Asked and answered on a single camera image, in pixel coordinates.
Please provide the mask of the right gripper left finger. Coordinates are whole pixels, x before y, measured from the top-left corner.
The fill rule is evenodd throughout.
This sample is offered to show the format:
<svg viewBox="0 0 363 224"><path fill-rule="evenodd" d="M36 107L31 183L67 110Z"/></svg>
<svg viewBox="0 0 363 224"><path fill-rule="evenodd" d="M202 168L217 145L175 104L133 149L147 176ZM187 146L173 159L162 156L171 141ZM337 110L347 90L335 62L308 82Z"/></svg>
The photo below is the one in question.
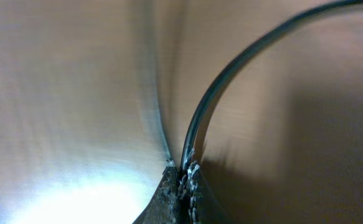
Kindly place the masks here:
<svg viewBox="0 0 363 224"><path fill-rule="evenodd" d="M146 208L133 224L177 224L180 220L177 168L168 160L163 176Z"/></svg>

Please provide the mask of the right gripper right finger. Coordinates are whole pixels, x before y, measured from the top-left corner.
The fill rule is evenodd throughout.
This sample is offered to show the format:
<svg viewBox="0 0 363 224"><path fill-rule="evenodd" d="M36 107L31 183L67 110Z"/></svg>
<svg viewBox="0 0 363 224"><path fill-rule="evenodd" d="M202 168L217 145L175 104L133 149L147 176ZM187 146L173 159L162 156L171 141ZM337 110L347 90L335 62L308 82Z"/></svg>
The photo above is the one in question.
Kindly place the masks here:
<svg viewBox="0 0 363 224"><path fill-rule="evenodd" d="M190 164L184 176L184 201L186 202L188 223L231 223L231 219L204 178L197 161Z"/></svg>

